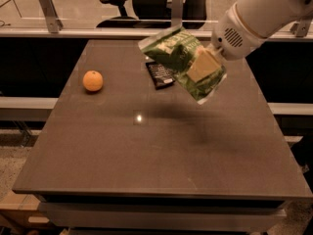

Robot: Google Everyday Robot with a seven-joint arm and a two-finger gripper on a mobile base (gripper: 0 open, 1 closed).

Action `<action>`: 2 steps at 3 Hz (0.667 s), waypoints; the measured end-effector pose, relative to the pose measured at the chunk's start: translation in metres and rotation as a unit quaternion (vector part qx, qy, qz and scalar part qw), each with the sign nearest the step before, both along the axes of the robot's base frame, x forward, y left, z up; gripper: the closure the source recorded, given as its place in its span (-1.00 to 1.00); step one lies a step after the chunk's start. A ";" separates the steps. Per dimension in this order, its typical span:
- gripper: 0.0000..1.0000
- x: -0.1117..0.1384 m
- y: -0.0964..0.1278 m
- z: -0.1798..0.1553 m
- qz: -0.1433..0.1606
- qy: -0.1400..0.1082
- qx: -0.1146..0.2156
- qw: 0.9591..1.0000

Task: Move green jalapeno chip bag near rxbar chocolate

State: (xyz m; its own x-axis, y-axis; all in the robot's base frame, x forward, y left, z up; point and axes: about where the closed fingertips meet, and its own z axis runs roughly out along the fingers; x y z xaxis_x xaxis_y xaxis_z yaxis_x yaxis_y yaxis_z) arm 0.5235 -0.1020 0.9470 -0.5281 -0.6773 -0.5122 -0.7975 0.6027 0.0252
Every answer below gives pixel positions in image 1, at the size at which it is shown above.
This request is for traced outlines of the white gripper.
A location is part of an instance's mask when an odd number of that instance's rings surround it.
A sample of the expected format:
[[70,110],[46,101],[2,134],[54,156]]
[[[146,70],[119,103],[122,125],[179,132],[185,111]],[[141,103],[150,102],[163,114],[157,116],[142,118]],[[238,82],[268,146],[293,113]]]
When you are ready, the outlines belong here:
[[[226,60],[245,58],[265,42],[265,38],[251,30],[239,14],[234,4],[214,26],[211,45]],[[221,68],[221,63],[206,48],[199,47],[196,58],[187,71],[193,82],[213,74]]]

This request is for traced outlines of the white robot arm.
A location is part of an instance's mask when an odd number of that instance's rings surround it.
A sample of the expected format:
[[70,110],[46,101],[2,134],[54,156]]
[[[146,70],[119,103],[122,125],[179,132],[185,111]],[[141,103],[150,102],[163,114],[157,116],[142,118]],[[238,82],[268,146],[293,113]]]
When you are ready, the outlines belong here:
[[215,25],[211,43],[199,50],[187,76],[194,82],[208,77],[224,59],[246,57],[282,27],[312,12],[313,0],[237,0]]

